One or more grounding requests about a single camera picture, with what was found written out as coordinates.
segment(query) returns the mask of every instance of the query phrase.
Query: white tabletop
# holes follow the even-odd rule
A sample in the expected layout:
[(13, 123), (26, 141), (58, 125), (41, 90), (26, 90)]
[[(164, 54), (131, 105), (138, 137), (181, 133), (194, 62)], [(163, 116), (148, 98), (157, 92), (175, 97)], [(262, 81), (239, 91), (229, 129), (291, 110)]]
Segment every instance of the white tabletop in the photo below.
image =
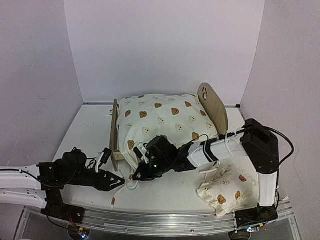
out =
[[(112, 105), (83, 105), (65, 135), (54, 160), (60, 159), (64, 152), (73, 147), (81, 149), (88, 158), (96, 157), (98, 152), (109, 147)], [(244, 125), (237, 108), (227, 108), (229, 130)], [(235, 159), (234, 163), (254, 178), (257, 173), (248, 157)], [(111, 159), (102, 169), (114, 172)], [(120, 161), (119, 169), (129, 176), (130, 168), (125, 161)], [(170, 171), (150, 182), (140, 182), (135, 190), (123, 187), (116, 195), (115, 211), (190, 213), (211, 211), (212, 208), (196, 194), (196, 189), (204, 181), (204, 175), (198, 170), (187, 172)], [(111, 209), (111, 202), (117, 189), (102, 192), (93, 187), (67, 185), (61, 191), (66, 204), (82, 207)], [(256, 207), (258, 193), (255, 192), (247, 207)]]

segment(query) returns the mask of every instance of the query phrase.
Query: wooden bed frame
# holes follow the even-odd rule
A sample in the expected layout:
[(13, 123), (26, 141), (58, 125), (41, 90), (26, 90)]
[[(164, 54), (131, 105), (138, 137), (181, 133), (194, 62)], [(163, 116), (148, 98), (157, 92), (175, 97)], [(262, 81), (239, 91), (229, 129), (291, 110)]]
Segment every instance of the wooden bed frame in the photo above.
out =
[[(197, 91), (199, 100), (207, 115), (214, 123), (218, 134), (225, 134), (228, 130), (228, 116), (224, 103), (208, 83), (202, 83)], [(118, 129), (117, 129), (117, 99), (113, 102), (110, 149), (112, 150), (111, 160), (114, 170), (118, 171), (118, 161), (125, 160), (118, 150)]]

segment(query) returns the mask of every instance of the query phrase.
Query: white wall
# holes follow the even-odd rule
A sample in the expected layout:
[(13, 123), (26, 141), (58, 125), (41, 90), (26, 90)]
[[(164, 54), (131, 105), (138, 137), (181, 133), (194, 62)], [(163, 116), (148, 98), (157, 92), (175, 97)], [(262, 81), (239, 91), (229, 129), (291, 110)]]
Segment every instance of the white wall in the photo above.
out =
[[(320, 1), (266, 1), (241, 108), (295, 144), (281, 168), (303, 239), (320, 239)], [(283, 153), (290, 149), (281, 142)]]
[[(82, 103), (64, 1), (0, 1), (0, 166), (51, 162)], [(21, 210), (0, 204), (0, 239)]]
[(64, 2), (85, 102), (194, 93), (208, 82), (226, 105), (240, 103), (264, 0)]

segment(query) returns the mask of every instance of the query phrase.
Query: white pillow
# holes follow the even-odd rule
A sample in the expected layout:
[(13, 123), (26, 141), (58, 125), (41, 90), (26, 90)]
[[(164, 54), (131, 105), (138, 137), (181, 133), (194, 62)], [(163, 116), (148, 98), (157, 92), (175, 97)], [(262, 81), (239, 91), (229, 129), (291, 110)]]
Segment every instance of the white pillow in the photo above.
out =
[(232, 163), (220, 169), (212, 181), (204, 182), (197, 193), (221, 217), (250, 199), (256, 187), (257, 182)]
[(133, 96), (120, 100), (117, 107), (119, 151), (134, 170), (139, 163), (134, 147), (156, 136), (165, 136), (179, 148), (202, 134), (209, 138), (218, 135), (196, 94)]

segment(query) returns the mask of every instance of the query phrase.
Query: bedding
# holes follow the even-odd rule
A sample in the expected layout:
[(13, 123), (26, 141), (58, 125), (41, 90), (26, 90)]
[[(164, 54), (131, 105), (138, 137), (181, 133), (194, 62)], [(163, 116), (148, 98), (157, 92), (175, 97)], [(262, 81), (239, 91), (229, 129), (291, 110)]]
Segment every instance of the bedding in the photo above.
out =
[(134, 170), (139, 164), (134, 147), (156, 136), (164, 136), (179, 148), (191, 140), (218, 135), (196, 94), (127, 97), (118, 102), (117, 111), (118, 148)]
[(197, 194), (221, 217), (245, 204), (257, 187), (254, 178), (230, 163), (219, 169), (209, 182), (202, 183)]

